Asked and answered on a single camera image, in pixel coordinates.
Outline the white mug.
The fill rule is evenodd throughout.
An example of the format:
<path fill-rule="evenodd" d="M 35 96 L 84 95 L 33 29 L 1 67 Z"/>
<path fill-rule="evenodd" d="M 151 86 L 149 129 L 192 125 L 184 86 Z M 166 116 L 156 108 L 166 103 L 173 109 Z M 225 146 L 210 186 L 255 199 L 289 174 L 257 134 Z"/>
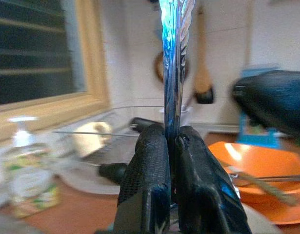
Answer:
<path fill-rule="evenodd" d="M 104 121 L 89 122 L 74 130 L 73 142 L 80 158 L 85 158 L 103 148 L 112 138 L 112 127 Z"/>

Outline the silver metal spoon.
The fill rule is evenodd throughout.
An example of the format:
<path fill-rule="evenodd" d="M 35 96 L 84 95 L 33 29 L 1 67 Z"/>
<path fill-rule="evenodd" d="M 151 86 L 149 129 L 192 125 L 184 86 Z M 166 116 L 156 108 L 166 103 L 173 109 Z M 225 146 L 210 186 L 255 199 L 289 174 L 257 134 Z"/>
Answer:
<path fill-rule="evenodd" d="M 164 126 L 173 143 L 180 127 L 189 27 L 195 0 L 159 0 L 162 24 Z"/>

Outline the white pump soap bottle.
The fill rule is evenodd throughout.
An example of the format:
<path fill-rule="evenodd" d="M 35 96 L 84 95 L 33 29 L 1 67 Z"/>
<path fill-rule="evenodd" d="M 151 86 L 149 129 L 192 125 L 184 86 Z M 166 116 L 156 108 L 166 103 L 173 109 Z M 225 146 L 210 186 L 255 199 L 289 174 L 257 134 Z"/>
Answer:
<path fill-rule="evenodd" d="M 59 204 L 59 189 L 51 167 L 50 147 L 39 142 L 29 132 L 25 122 L 36 117 L 12 117 L 18 125 L 13 135 L 13 146 L 3 157 L 8 195 L 13 215 L 24 218 Z"/>

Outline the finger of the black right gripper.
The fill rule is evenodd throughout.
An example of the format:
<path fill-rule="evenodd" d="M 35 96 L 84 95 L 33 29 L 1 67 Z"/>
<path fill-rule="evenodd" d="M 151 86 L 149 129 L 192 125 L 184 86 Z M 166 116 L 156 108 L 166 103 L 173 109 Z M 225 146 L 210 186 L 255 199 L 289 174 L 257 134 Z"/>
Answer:
<path fill-rule="evenodd" d="M 231 96 L 263 127 L 300 137 L 300 71 L 274 70 L 239 78 Z"/>

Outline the orange bowl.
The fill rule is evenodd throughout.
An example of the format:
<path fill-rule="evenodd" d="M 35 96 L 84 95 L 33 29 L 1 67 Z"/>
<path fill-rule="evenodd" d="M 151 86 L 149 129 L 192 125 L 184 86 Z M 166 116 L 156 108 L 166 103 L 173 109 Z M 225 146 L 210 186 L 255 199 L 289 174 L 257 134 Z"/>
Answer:
<path fill-rule="evenodd" d="M 289 151 L 223 141 L 210 145 L 209 150 L 218 160 L 254 177 L 300 175 L 300 156 Z M 263 214 L 274 224 L 299 224 L 300 181 L 272 182 L 271 185 L 296 196 L 299 200 L 298 204 L 296 206 L 284 204 L 255 185 L 239 187 L 241 201 Z"/>

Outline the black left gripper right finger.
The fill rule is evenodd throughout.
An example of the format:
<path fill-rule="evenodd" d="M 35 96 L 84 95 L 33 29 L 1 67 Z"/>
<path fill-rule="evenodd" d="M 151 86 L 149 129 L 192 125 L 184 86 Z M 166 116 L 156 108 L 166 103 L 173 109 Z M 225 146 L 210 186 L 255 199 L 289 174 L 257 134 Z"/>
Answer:
<path fill-rule="evenodd" d="M 183 234 L 252 234 L 228 173 L 191 126 L 180 128 L 174 159 Z"/>

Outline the white plate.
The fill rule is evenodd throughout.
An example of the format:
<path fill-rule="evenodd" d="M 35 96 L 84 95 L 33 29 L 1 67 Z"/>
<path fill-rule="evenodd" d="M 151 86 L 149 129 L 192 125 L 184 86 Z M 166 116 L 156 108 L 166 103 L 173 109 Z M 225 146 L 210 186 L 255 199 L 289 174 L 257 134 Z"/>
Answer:
<path fill-rule="evenodd" d="M 101 164 L 71 160 L 62 164 L 58 176 L 70 187 L 98 195 L 118 195 L 120 185 L 101 177 L 98 168 Z"/>

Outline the blue plastic stand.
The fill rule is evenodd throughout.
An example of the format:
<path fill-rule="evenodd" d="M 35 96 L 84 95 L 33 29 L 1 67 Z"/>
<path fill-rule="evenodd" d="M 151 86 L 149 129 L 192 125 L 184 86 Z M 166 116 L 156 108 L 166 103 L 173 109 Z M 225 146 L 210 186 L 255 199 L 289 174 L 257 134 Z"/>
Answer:
<path fill-rule="evenodd" d="M 240 78 L 253 77 L 269 71 L 279 70 L 278 66 L 244 69 Z M 280 141 L 274 128 L 264 129 L 254 122 L 244 111 L 240 113 L 239 133 L 236 143 L 280 149 Z"/>

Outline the metal fork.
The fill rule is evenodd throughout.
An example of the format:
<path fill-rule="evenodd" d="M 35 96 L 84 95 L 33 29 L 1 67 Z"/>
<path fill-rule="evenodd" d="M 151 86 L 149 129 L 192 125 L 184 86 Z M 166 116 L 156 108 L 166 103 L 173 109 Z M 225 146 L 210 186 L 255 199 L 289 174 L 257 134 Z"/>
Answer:
<path fill-rule="evenodd" d="M 300 175 L 254 177 L 234 166 L 226 166 L 226 168 L 231 171 L 229 175 L 232 176 L 233 184 L 238 187 L 255 185 L 262 191 L 274 196 L 286 205 L 296 206 L 299 203 L 299 199 L 297 197 L 270 185 L 269 182 L 300 182 Z"/>

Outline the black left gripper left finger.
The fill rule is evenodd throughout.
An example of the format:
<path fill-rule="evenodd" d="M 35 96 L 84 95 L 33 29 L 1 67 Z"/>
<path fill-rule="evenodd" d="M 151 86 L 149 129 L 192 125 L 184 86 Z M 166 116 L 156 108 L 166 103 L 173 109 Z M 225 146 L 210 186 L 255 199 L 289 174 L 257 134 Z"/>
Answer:
<path fill-rule="evenodd" d="M 116 234 L 163 234 L 169 229 L 171 178 L 164 129 L 147 127 L 120 185 L 113 231 Z"/>

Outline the orange top kitchen counter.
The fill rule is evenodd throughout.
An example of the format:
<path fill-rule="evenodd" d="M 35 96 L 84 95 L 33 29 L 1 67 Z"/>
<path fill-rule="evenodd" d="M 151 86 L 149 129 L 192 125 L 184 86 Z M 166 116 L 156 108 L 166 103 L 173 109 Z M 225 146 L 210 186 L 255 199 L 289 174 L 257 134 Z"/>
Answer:
<path fill-rule="evenodd" d="M 218 141 L 235 142 L 234 134 L 208 133 L 207 145 Z M 292 138 L 281 138 L 284 150 L 300 156 L 300 146 Z M 114 221 L 117 195 L 93 195 L 77 191 L 57 179 L 61 203 L 38 214 L 21 219 L 45 234 L 92 234 L 104 230 Z M 299 225 L 278 226 L 284 234 L 300 234 Z"/>

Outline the wooden frame window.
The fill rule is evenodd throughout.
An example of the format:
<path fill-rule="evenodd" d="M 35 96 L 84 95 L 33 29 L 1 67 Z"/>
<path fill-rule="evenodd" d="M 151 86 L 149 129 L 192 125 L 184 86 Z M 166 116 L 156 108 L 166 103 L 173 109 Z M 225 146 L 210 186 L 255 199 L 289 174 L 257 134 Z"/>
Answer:
<path fill-rule="evenodd" d="M 98 0 L 0 0 L 0 143 L 109 105 Z"/>

